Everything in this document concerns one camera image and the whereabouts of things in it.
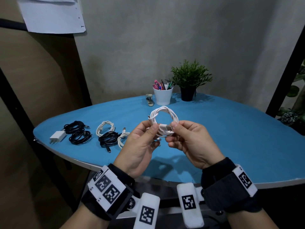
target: left hand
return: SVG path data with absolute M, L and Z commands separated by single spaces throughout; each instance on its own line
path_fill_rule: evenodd
M 129 134 L 113 164 L 132 178 L 139 177 L 147 168 L 153 151 L 160 144 L 159 141 L 154 142 L 158 129 L 158 124 L 151 125 L 148 120 L 142 121 Z

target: potted plant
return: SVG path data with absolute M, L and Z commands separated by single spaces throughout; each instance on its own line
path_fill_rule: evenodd
M 212 81 L 212 74 L 208 74 L 206 71 L 208 69 L 199 65 L 196 60 L 189 63 L 186 59 L 180 67 L 171 68 L 173 83 L 180 86 L 183 101 L 192 101 L 196 88 Z

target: black cable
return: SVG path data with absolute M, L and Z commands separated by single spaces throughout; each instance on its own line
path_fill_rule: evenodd
M 105 146 L 108 153 L 111 153 L 111 149 L 109 148 L 109 145 L 116 145 L 117 144 L 117 139 L 121 135 L 118 134 L 117 132 L 114 131 L 109 131 L 103 134 L 99 139 L 100 145 L 103 147 Z
M 71 137 L 69 137 L 69 141 L 74 145 L 80 145 L 87 142 L 91 137 L 92 134 L 89 131 L 78 131 L 72 133 Z
M 64 125 L 63 129 L 66 131 L 66 134 L 73 134 L 75 132 L 83 132 L 86 128 L 89 128 L 89 126 L 85 125 L 81 121 L 74 121 L 73 123 Z

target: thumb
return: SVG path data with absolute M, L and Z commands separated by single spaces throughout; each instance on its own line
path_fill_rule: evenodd
M 179 123 L 173 121 L 171 123 L 171 126 L 173 128 L 173 132 L 176 133 L 177 135 L 181 136 L 184 138 L 184 140 L 190 139 L 190 134 L 191 131 L 187 130 L 185 127 L 180 125 Z
M 157 134 L 159 130 L 158 124 L 153 124 L 141 137 L 141 141 L 144 142 L 144 144 L 150 144 L 153 141 L 153 138 Z

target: pink pen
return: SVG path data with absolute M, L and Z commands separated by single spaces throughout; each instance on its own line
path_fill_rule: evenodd
M 155 85 L 157 85 L 158 89 L 159 89 L 159 87 L 161 87 L 157 80 L 155 80 L 154 83 L 155 83 Z

